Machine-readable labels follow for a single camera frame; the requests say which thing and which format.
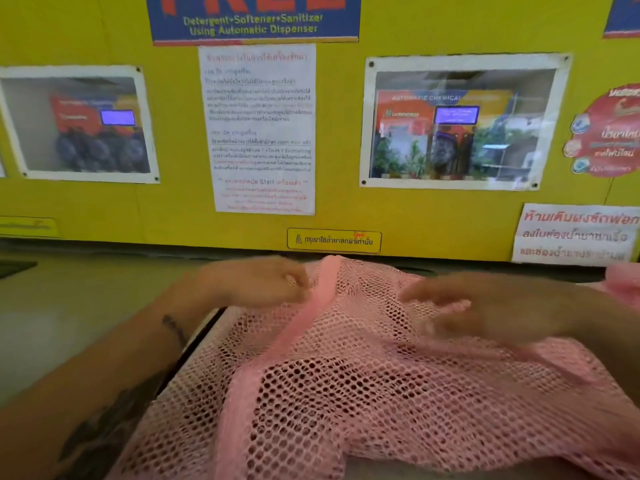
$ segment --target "small wrist tattoo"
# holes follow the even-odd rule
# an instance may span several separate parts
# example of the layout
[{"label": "small wrist tattoo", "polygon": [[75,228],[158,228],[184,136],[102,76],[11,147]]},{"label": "small wrist tattoo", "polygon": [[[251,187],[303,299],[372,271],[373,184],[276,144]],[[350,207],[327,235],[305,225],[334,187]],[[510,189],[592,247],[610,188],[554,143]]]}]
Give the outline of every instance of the small wrist tattoo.
[{"label": "small wrist tattoo", "polygon": [[187,346],[187,337],[185,336],[183,330],[180,328],[180,325],[175,322],[171,315],[165,315],[162,319],[162,325],[167,327],[169,330],[174,332],[175,336],[178,338],[180,342],[180,347],[185,348]]}]

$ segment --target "digital display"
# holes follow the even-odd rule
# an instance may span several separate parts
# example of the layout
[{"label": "digital display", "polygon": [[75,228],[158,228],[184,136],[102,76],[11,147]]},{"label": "digital display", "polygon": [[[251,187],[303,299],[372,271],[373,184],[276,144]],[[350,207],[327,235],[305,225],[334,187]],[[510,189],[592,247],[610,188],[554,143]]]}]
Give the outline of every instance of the digital display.
[{"label": "digital display", "polygon": [[434,124],[475,125],[480,115],[480,106],[436,106]]},{"label": "digital display", "polygon": [[100,111],[105,126],[135,126],[136,117],[130,109],[103,109]]}]

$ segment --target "yellow wall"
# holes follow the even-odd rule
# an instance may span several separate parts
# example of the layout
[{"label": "yellow wall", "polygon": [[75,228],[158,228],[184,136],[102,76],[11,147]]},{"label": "yellow wall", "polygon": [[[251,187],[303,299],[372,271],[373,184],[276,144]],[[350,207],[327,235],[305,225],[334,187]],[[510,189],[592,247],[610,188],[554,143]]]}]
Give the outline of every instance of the yellow wall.
[{"label": "yellow wall", "polygon": [[[284,250],[287,228],[379,231],[381,253],[509,260],[524,202],[640,205],[640,173],[572,175],[569,126],[608,89],[640,82],[636,39],[603,40],[612,0],[363,0],[360,42],[317,48],[316,215],[215,211],[195,47],[154,48],[145,0],[0,0],[0,66],[143,69],[162,183],[27,180],[0,153],[0,215],[52,217],[63,239]],[[575,55],[537,192],[358,186],[368,56],[506,52]]]}]

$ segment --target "dark forearm tattoo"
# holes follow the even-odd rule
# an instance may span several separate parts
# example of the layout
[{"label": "dark forearm tattoo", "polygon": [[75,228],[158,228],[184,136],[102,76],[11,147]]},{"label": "dark forearm tattoo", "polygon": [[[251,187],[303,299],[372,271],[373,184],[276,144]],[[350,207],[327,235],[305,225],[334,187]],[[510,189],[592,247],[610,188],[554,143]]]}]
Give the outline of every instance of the dark forearm tattoo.
[{"label": "dark forearm tattoo", "polygon": [[184,334],[184,331],[180,328],[180,325],[175,322],[171,315],[165,315],[162,319],[162,325],[167,327],[169,330],[174,332],[175,336],[180,341],[180,346],[185,348],[187,346],[187,336]]},{"label": "dark forearm tattoo", "polygon": [[102,480],[118,459],[148,405],[156,397],[166,371],[122,391],[115,402],[80,423],[69,436],[60,463],[64,471],[56,480]]}]

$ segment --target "blue circular icon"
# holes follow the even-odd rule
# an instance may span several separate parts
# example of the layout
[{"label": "blue circular icon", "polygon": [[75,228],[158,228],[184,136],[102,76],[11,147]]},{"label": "blue circular icon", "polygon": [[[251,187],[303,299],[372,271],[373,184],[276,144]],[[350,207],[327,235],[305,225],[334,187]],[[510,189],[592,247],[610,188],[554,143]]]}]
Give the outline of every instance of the blue circular icon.
[{"label": "blue circular icon", "polygon": [[584,173],[589,169],[589,159],[588,158],[578,158],[571,165],[572,173],[580,174]]},{"label": "blue circular icon", "polygon": [[582,134],[591,127],[591,119],[588,114],[578,114],[571,123],[571,132],[573,134]]}]

